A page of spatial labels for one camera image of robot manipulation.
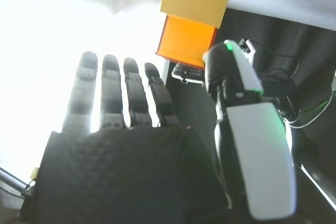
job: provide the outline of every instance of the black metal rod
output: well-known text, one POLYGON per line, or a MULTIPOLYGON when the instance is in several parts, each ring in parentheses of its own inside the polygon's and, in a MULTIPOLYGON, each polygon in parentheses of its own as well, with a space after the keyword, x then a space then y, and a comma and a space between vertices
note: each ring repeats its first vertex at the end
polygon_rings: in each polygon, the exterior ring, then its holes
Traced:
POLYGON ((22 180, 18 179, 14 175, 10 174, 6 170, 0 167, 0 181, 8 184, 19 192, 23 191, 28 184, 24 183, 22 180))

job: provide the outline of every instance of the green led light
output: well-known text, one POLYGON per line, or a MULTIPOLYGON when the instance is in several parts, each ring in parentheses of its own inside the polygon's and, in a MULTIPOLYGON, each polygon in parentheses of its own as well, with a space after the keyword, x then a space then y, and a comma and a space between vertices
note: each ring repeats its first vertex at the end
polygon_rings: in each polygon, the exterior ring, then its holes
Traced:
POLYGON ((232 51, 233 46, 230 43, 225 43, 227 50, 232 51))

